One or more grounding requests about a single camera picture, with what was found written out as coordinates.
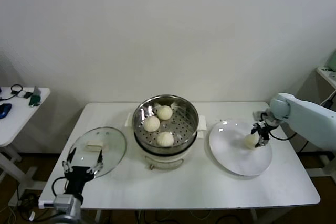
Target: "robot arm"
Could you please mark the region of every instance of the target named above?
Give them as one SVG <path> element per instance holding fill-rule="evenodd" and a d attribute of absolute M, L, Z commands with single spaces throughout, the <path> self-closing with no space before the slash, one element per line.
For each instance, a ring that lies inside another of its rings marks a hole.
<path fill-rule="evenodd" d="M 269 131 L 281 122 L 287 122 L 295 132 L 317 147 L 336 150 L 336 112 L 315 103 L 301 101 L 291 94 L 279 93 L 272 98 L 266 111 L 256 112 L 254 117 L 260 120 L 252 129 L 252 133 L 259 133 L 257 146 L 266 145 Z"/>

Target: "perforated steamer tray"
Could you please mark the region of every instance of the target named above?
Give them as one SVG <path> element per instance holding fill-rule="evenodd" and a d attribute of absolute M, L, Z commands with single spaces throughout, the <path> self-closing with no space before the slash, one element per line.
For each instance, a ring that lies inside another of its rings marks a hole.
<path fill-rule="evenodd" d="M 160 127 L 157 131 L 147 132 L 143 127 L 144 120 L 156 115 L 158 108 L 163 105 L 172 108 L 172 117 L 165 121 L 160 120 Z M 158 95 L 138 106 L 133 115 L 132 126 L 135 138 L 143 149 L 152 154 L 170 156 L 186 150 L 194 142 L 198 121 L 195 107 L 187 100 L 175 95 Z M 158 145 L 157 137 L 161 132 L 170 132 L 173 135 L 173 146 Z"/>

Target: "blue mouse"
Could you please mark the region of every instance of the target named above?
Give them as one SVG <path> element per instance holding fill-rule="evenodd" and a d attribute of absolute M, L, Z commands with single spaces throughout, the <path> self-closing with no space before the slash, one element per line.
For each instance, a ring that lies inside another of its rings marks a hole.
<path fill-rule="evenodd" d="M 5 118 L 11 108 L 12 108 L 12 105 L 10 103 L 1 104 L 0 105 L 0 119 Z"/>

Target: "black cable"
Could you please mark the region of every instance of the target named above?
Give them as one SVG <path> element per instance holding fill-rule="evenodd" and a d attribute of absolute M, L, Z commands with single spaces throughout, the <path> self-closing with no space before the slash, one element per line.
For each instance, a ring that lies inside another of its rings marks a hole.
<path fill-rule="evenodd" d="M 58 180 L 60 180 L 60 179 L 65 179 L 65 177 L 59 177 L 59 178 L 56 178 L 56 179 L 54 180 L 54 182 L 52 183 L 52 185 L 51 185 L 52 194 L 53 194 L 55 197 L 57 196 L 57 194 L 55 193 L 54 186 L 55 186 L 55 183 L 56 183 Z"/>
<path fill-rule="evenodd" d="M 19 184 L 18 184 L 18 181 L 16 181 L 16 196 L 17 196 L 17 202 L 19 202 Z M 50 209 L 46 209 L 41 215 L 39 215 L 38 217 L 36 217 L 34 220 L 30 221 L 29 219 L 25 218 L 23 215 L 22 215 L 22 212 L 20 211 L 20 209 L 18 208 L 18 212 L 21 216 L 21 218 L 25 221 L 28 221 L 28 222 L 35 222 L 35 223 L 39 223 L 39 222 L 43 222 L 43 221 L 46 221 L 46 220 L 49 220 L 53 217 L 56 217 L 56 216 L 59 216 L 59 215 L 62 215 L 64 214 L 63 212 L 59 212 L 57 214 L 54 214 L 52 216 L 49 216 L 49 217 L 46 217 L 44 219 L 41 219 L 41 217 L 43 215 L 45 215 Z"/>
<path fill-rule="evenodd" d="M 305 145 L 301 148 L 301 150 L 299 150 L 297 153 L 300 153 L 303 151 L 304 148 L 306 148 L 307 144 L 308 144 L 309 141 L 306 141 Z"/>
<path fill-rule="evenodd" d="M 27 218 L 25 218 L 25 217 L 22 215 L 22 213 L 21 213 L 20 211 L 19 211 L 19 213 L 20 213 L 20 216 L 21 216 L 21 218 L 22 218 L 23 220 L 28 221 L 28 222 L 33 222 L 33 223 L 39 223 L 39 222 L 43 222 L 43 221 L 46 221 L 46 220 L 50 220 L 50 219 L 53 218 L 53 217 L 60 216 L 60 215 L 63 215 L 63 214 L 64 214 L 64 212 L 58 212 L 58 213 L 56 213 L 56 214 L 54 214 L 54 215 L 51 215 L 51 216 L 49 216 L 49 217 L 46 217 L 46 218 L 44 218 L 44 219 L 39 219 L 39 220 L 32 220 L 32 221 L 30 221 L 30 220 L 28 220 Z"/>
<path fill-rule="evenodd" d="M 227 218 L 227 217 L 234 217 L 240 224 L 243 224 L 243 222 L 241 221 L 241 219 L 237 215 L 223 215 L 216 220 L 215 224 L 219 224 L 219 222 L 221 220 L 223 220 L 224 218 Z"/>
<path fill-rule="evenodd" d="M 154 224 L 154 223 L 164 223 L 164 222 L 173 222 L 173 223 L 176 223 L 176 224 L 180 224 L 177 220 L 157 220 L 150 223 L 146 220 L 146 211 L 144 211 L 144 214 L 143 214 L 143 220 L 145 222 L 145 224 Z"/>
<path fill-rule="evenodd" d="M 139 220 L 139 215 L 138 215 L 138 211 L 134 211 L 134 214 L 135 214 L 135 220 L 136 220 L 136 224 L 139 224 L 140 223 L 140 220 Z"/>
<path fill-rule="evenodd" d="M 277 138 L 277 137 L 273 136 L 273 134 L 272 134 L 271 132 L 269 132 L 269 134 L 270 134 L 273 138 L 275 138 L 275 139 L 277 139 L 277 140 L 286 141 L 286 140 L 290 140 L 290 139 L 292 139 L 292 138 L 295 137 L 298 133 L 294 133 L 292 136 L 290 136 L 289 138 L 286 138 L 286 139 L 283 139 L 283 138 Z"/>
<path fill-rule="evenodd" d="M 13 88 L 15 87 L 15 86 L 19 86 L 20 87 L 20 90 L 14 90 Z M 0 101 L 7 101 L 7 100 L 9 100 L 9 99 L 11 99 L 11 98 L 13 98 L 13 97 L 16 97 L 22 90 L 23 90 L 23 87 L 20 85 L 20 84 L 14 84 L 14 85 L 12 85 L 11 87 L 10 87 L 11 89 L 11 91 L 12 92 L 15 92 L 15 94 L 13 94 L 11 97 L 9 97 L 9 98 L 0 98 Z"/>
<path fill-rule="evenodd" d="M 34 220 L 39 220 L 43 215 L 45 215 L 47 212 L 49 212 L 50 208 L 46 209 L 42 214 L 34 218 Z"/>
<path fill-rule="evenodd" d="M 208 218 L 210 216 L 211 210 L 209 210 L 208 213 L 206 215 L 204 215 L 203 217 L 196 216 L 195 214 L 193 214 L 192 211 L 189 211 L 189 213 L 198 220 L 205 220 L 206 218 Z"/>
<path fill-rule="evenodd" d="M 110 224 L 111 220 L 113 221 L 112 210 L 109 211 L 109 216 L 104 219 L 103 224 Z"/>
<path fill-rule="evenodd" d="M 266 123 L 266 121 L 264 120 L 264 113 L 260 114 L 260 116 L 261 116 L 261 119 Z M 277 140 L 281 140 L 281 141 L 290 140 L 290 139 L 292 139 L 293 137 L 295 137 L 295 136 L 297 135 L 297 133 L 294 133 L 294 134 L 293 134 L 292 136 L 290 136 L 289 138 L 278 138 L 278 137 L 276 137 L 276 136 L 273 136 L 273 134 L 271 133 L 271 131 L 269 131 L 269 134 L 270 134 L 273 138 L 275 138 L 275 139 L 277 139 Z"/>
<path fill-rule="evenodd" d="M 155 220 L 160 222 L 160 221 L 166 221 L 166 219 L 172 214 L 172 210 L 169 212 L 169 214 L 166 215 L 166 217 L 162 218 L 162 219 L 159 219 L 158 217 L 158 212 L 159 211 L 155 211 Z"/>
<path fill-rule="evenodd" d="M 69 183 L 69 181 L 68 181 L 68 180 L 67 180 L 67 181 L 65 181 L 65 183 L 64 183 L 64 191 L 67 189 L 68 183 Z"/>
<path fill-rule="evenodd" d="M 335 96 L 336 96 L 336 92 L 335 92 L 335 94 L 329 100 L 330 101 L 334 100 Z"/>

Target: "white wall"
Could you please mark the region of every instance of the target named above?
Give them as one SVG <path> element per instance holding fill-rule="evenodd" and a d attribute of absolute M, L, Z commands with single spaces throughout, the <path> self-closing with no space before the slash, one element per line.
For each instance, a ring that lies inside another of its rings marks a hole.
<path fill-rule="evenodd" d="M 295 93 L 334 50 L 335 17 L 334 0 L 0 0 L 0 84 L 52 90 L 16 144 L 59 152 L 93 101 Z"/>

